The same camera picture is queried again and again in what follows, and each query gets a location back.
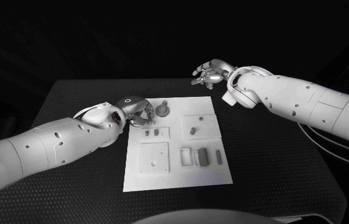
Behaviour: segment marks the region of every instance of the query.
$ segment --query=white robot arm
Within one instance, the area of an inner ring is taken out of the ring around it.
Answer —
[[[143,110],[148,119],[140,117]],[[83,110],[74,118],[50,122],[21,135],[0,141],[0,189],[26,176],[60,167],[99,147],[106,147],[130,125],[153,123],[155,110],[138,96],[122,99],[117,106],[107,102]]]
[[[223,97],[230,105],[238,102],[254,108],[263,102],[282,117],[303,123],[349,140],[349,95],[305,80],[273,75],[251,66],[237,68],[214,59],[194,71],[202,72],[192,84],[212,84],[227,80],[228,91]]]

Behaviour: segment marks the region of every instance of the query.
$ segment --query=black background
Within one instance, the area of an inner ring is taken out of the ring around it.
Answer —
[[[0,109],[28,125],[57,80],[188,78],[214,58],[349,93],[348,0],[2,1]]]

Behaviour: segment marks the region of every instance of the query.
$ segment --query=robotic hand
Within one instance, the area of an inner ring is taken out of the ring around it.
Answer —
[[[214,59],[194,71],[202,72],[192,84],[227,80],[228,91],[223,97],[234,106],[254,108],[262,102],[267,109],[282,117],[306,124],[349,140],[349,95],[326,87],[250,66],[237,68],[223,60]]]
[[[0,189],[26,176],[78,160],[106,147],[123,133],[126,121],[135,127],[155,124],[149,101],[130,96],[117,105],[99,104],[74,118],[50,122],[0,141]]]

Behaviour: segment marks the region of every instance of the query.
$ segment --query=white paper sheet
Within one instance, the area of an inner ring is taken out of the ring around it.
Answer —
[[[211,97],[155,98],[148,100],[155,106],[155,109],[166,100],[169,115],[163,118],[159,116],[155,117],[155,126],[146,126],[145,128],[135,128],[130,126],[125,192],[233,184],[221,132],[217,133],[217,129],[220,130],[218,122],[215,121],[215,136],[212,136],[212,138],[195,140],[187,140],[185,138],[184,116],[198,116],[200,118],[200,116],[204,115],[215,115]],[[155,138],[150,138],[149,141],[145,140],[143,129],[153,131],[153,129],[159,128],[169,128],[169,140]],[[168,143],[168,173],[145,175],[139,172],[140,161],[145,161],[140,160],[139,157],[140,144],[148,143]],[[182,166],[181,148],[191,149],[192,166]],[[194,151],[198,151],[201,148],[208,149],[210,166],[207,167],[195,166]],[[217,160],[217,150],[221,151],[221,165]]]

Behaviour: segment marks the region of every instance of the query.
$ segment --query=black table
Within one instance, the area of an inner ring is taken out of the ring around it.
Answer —
[[[132,223],[195,208],[269,217],[321,215],[341,223],[347,199],[313,142],[298,124],[263,104],[254,109],[231,107],[221,99],[225,91],[225,83],[210,90],[192,86],[191,79],[58,81],[34,127],[99,103],[114,104],[127,95],[211,96],[234,184],[123,193],[126,126],[112,146],[0,191],[0,223]]]

